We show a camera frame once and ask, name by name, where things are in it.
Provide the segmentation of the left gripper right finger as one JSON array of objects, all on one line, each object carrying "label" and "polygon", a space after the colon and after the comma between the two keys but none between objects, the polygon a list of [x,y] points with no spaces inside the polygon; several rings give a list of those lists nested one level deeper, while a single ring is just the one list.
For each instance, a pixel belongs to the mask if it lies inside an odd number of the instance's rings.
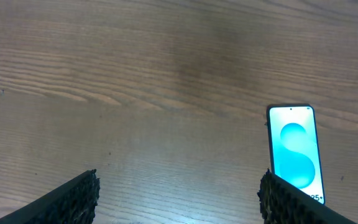
[{"label": "left gripper right finger", "polygon": [[257,195],[264,224],[356,224],[269,170]]}]

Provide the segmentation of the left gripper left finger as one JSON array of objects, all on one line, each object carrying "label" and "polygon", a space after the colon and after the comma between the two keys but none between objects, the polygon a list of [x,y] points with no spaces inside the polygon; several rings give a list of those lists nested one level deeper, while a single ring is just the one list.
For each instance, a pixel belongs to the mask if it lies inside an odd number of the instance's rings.
[{"label": "left gripper left finger", "polygon": [[92,224],[100,178],[87,170],[32,203],[0,218],[0,224]]}]

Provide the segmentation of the blue Samsung Galaxy smartphone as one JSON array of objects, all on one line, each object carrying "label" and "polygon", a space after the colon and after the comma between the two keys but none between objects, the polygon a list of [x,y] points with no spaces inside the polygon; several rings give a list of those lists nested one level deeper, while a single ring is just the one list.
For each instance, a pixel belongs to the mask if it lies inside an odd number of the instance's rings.
[{"label": "blue Samsung Galaxy smartphone", "polygon": [[272,104],[266,116],[272,172],[324,205],[314,108],[307,103]]}]

